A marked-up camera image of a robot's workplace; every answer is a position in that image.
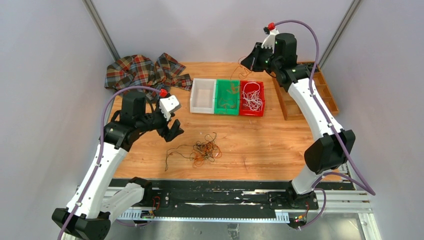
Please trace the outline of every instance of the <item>green plastic bin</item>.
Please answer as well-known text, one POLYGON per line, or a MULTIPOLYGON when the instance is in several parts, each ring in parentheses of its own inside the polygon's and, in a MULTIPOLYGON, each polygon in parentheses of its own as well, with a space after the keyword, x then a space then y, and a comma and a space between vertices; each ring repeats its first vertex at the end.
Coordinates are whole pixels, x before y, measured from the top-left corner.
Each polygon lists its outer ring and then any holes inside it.
POLYGON ((215 114, 239 115, 240 81, 216 80, 215 114))

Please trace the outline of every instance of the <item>red connector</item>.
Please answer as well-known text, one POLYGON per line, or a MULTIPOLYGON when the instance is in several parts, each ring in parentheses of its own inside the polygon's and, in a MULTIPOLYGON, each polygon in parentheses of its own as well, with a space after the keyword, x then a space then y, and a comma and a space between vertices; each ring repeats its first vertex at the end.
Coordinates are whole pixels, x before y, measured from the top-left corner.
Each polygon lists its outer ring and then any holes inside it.
POLYGON ((276 25, 273 22, 271 22, 270 24, 268 24, 268 29, 270 31, 272 31, 272 30, 276 29, 276 25))
POLYGON ((161 96, 162 98, 166 97, 168 95, 168 92, 165 89, 161 89, 159 96, 161 96))

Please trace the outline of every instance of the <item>white plastic bin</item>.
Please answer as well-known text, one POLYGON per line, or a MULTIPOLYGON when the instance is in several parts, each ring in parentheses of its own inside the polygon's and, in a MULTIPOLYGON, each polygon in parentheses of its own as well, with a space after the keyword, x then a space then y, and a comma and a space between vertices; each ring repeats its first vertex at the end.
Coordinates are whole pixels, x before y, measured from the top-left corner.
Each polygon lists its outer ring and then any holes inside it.
POLYGON ((190 95, 190 112, 214 114, 216 79, 194 78, 190 95))

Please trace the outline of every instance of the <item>metal floor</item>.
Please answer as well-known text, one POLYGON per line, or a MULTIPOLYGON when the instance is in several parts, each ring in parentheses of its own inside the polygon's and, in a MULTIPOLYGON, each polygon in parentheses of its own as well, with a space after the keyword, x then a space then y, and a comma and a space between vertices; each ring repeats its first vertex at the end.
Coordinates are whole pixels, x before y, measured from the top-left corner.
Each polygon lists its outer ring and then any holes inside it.
MULTIPOLYGON (((308 213, 312 220, 316 213, 308 213)), ((114 223, 108 240, 365 240, 356 213, 327 213, 302 231, 279 223, 154 221, 145 227, 114 223)))

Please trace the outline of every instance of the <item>red plastic bin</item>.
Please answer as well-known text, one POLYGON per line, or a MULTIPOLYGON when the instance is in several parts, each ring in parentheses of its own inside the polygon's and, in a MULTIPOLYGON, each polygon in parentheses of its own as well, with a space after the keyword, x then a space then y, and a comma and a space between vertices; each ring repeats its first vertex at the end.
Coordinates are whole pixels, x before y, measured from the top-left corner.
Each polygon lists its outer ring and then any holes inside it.
POLYGON ((265 94, 264 94, 264 83, 261 81, 240 81, 240 107, 238 110, 238 115, 240 116, 257 116, 262 117, 264 115, 265 110, 265 94), (258 111, 252 111, 248 106, 244 106, 246 100, 243 99, 243 91, 247 93, 255 91, 258 89, 258 85, 256 84, 248 84, 247 83, 257 83, 260 86, 259 98, 262 100, 262 108, 258 111))

